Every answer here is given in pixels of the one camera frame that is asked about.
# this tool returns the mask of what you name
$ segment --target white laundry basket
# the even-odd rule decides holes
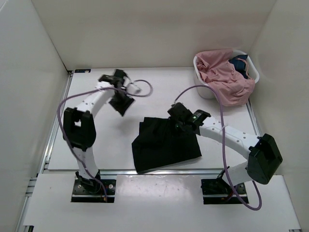
[[[240,50],[233,50],[233,53],[231,55],[230,58],[234,58],[238,55],[246,55],[245,52],[243,51],[240,51]],[[250,57],[248,56],[247,58],[247,62],[249,64],[249,74],[250,74],[250,77],[254,79],[255,83],[257,83],[260,79],[260,75],[259,73],[257,72],[255,66],[253,65],[252,63],[252,60],[250,59]],[[193,59],[193,65],[194,65],[194,69],[195,69],[195,77],[194,77],[194,82],[196,85],[207,85],[207,83],[205,83],[201,77],[200,77],[200,74],[197,70],[197,56],[194,57]],[[197,88],[197,92],[198,94],[202,97],[202,98],[205,98],[205,99],[212,99],[212,98],[215,98],[214,94],[212,93],[212,91],[208,88],[203,88],[203,87],[198,87]]]

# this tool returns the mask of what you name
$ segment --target white enclosure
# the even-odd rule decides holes
[[[143,116],[164,116],[165,105],[168,109],[177,93],[194,84],[192,60],[196,53],[228,47],[247,52],[260,79],[250,97],[254,114],[249,105],[227,108],[227,122],[248,133],[259,132],[254,130],[257,122],[262,133],[275,137],[283,156],[278,176],[269,185],[260,187],[264,208],[257,214],[241,205],[188,207],[187,212],[181,212],[182,207],[195,204],[200,194],[169,189],[174,196],[189,194],[192,198],[171,208],[163,204],[165,213],[170,216],[181,212],[182,223],[188,214],[198,214],[191,217],[192,226],[180,224],[177,228],[165,224],[165,217],[156,211],[151,218],[160,221],[160,230],[170,231],[193,230],[194,225],[196,231],[253,231],[251,226],[263,222],[262,231],[297,230],[299,224],[303,231],[309,231],[308,9],[307,0],[0,0],[0,231],[13,232],[16,226],[18,232],[27,230],[23,224],[35,224],[34,232],[53,231],[53,226],[58,231],[70,231],[65,219],[75,220],[78,226],[74,231],[85,231],[85,224],[80,223],[84,216],[90,218],[88,223],[94,224],[93,229],[101,228],[95,219],[103,211],[102,205],[69,204],[70,184],[77,165],[57,133],[57,124],[53,124],[57,105],[64,95],[92,89],[100,74],[111,73],[114,68],[125,68],[133,79],[148,79],[160,91],[173,86],[166,95],[154,94],[151,104],[155,104],[155,98],[159,99],[155,111],[149,108],[143,112],[142,106],[149,102],[136,99],[127,119],[134,126]],[[79,68],[98,69],[68,75],[67,70]],[[196,90],[186,96],[183,102],[190,110],[200,108],[218,116],[215,100],[200,98]],[[78,101],[67,105],[74,106]],[[116,123],[105,114],[100,112],[98,116],[106,117],[109,125],[96,122],[102,137]],[[120,135],[118,129],[111,132],[113,136]],[[130,140],[137,133],[131,127],[124,132]],[[200,146],[202,160],[169,169],[222,168],[220,145],[206,141]],[[134,171],[129,146],[119,146],[118,155],[110,163],[104,160],[109,156],[100,156],[99,146],[95,149],[99,168]],[[126,151],[123,157],[119,155],[122,149]],[[233,151],[227,153],[228,164],[241,162],[242,158]],[[29,184],[27,188],[30,179],[31,183],[36,181],[37,174],[35,187]],[[135,178],[141,183],[145,183],[143,178],[147,179]],[[123,184],[122,188],[132,187],[126,185],[124,176],[118,176],[117,180],[120,186]],[[198,188],[197,180],[191,184]],[[108,207],[115,212],[114,216],[127,215],[129,220],[135,212],[131,207],[135,195],[133,192],[126,195],[122,188],[117,190],[118,203]],[[165,188],[168,189],[167,185],[158,188],[157,194],[166,192]],[[253,188],[250,184],[247,188],[251,203],[256,205]],[[126,203],[123,197],[128,196],[132,201]],[[148,204],[155,208],[162,202],[143,202],[138,208],[148,208]],[[271,211],[272,216],[264,220],[266,211]],[[109,219],[116,220],[106,212],[101,215],[105,215],[106,223]],[[136,222],[142,224],[145,215],[140,211]],[[119,224],[118,231],[149,229],[146,225],[134,227],[128,223]]]

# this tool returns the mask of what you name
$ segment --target black joint housing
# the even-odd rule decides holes
[[[186,132],[200,135],[199,127],[203,121],[211,115],[205,111],[197,110],[193,114],[182,103],[178,102],[168,110],[170,117],[177,122],[176,126]]]
[[[75,125],[75,122],[79,121],[81,126]],[[95,123],[89,111],[67,108],[63,113],[63,128],[71,145],[83,151],[91,147],[96,140]]]
[[[250,150],[247,173],[256,182],[266,185],[283,161],[276,141],[264,134]]]

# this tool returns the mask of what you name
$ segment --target white tabletop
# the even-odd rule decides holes
[[[34,232],[288,232],[300,229],[282,176],[258,187],[263,206],[204,205],[200,176],[117,176],[114,203],[71,203],[74,173],[41,174],[24,225]],[[249,203],[258,205],[252,183]]]
[[[95,161],[99,169],[132,170],[135,169],[131,143],[139,134],[139,122],[144,117],[163,117],[175,98],[187,87],[193,86],[195,76],[193,68],[128,68],[124,69],[132,80],[145,79],[154,87],[154,93],[148,98],[136,98],[132,106],[121,117],[109,104],[102,107],[95,118],[97,138],[93,145]],[[114,69],[92,69],[90,73],[74,73],[69,94],[77,94],[94,89],[102,74],[113,74]],[[148,91],[146,84],[140,86]],[[85,97],[69,100],[65,107],[77,106]],[[219,104],[216,100],[201,98],[196,89],[186,92],[180,102],[194,112],[204,110],[219,119]],[[246,105],[224,108],[225,123],[246,133],[254,134],[253,125]],[[202,158],[169,166],[169,169],[223,168],[222,146],[208,138],[198,136]],[[226,148],[227,164],[234,166],[245,159]],[[77,162],[58,131],[49,170],[77,170]]]

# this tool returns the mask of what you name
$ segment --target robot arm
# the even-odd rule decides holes
[[[175,120],[176,127],[180,131],[193,132],[222,143],[221,123],[209,113],[197,110],[192,114],[180,102],[172,105],[168,113],[171,119]],[[241,132],[231,126],[226,126],[225,145],[237,151],[247,160],[228,169],[233,185],[250,180],[261,184],[268,184],[282,163],[282,156],[276,142],[268,134],[258,137]],[[229,185],[224,172],[219,175],[218,179],[223,180]]]
[[[126,89],[130,87],[130,92],[138,92],[140,89],[135,86],[129,85],[124,87],[124,83],[128,78],[123,70],[116,70],[113,76],[103,75],[95,88],[101,89],[106,87]],[[100,180],[100,172],[95,164],[92,145],[96,139],[96,129],[94,118],[109,101],[109,104],[123,116],[128,107],[134,102],[134,99],[125,94],[124,92],[114,89],[97,91],[81,102],[74,109],[67,108],[63,115],[63,127],[65,133],[73,147],[76,156],[85,163],[89,173],[96,179]],[[97,192],[100,188],[98,183],[92,179],[85,171],[83,164],[77,161],[79,171],[76,176],[81,185],[89,192]]]

